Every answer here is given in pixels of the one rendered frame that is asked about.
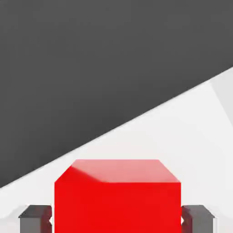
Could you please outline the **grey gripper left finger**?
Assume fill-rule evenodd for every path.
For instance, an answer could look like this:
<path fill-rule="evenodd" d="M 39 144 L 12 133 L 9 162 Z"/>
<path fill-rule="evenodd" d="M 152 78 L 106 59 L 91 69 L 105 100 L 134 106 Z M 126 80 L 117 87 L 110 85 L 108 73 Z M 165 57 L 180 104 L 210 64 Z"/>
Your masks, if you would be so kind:
<path fill-rule="evenodd" d="M 51 205 L 23 205 L 0 218 L 0 233 L 52 233 Z"/>

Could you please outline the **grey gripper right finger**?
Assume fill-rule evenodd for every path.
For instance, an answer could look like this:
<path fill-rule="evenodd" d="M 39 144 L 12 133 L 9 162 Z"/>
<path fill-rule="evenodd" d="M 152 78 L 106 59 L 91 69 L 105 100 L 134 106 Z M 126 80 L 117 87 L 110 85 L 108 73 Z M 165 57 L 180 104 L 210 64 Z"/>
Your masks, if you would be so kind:
<path fill-rule="evenodd" d="M 218 233 L 218 219 L 203 205 L 183 205 L 182 219 L 182 233 Z"/>

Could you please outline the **small red cube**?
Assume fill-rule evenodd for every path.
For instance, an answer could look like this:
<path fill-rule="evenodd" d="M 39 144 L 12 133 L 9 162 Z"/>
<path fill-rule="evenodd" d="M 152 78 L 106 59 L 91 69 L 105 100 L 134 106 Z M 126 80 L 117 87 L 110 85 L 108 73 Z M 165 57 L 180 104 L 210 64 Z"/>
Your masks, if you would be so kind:
<path fill-rule="evenodd" d="M 55 233 L 181 233 L 181 182 L 159 160 L 78 159 L 55 181 Z"/>

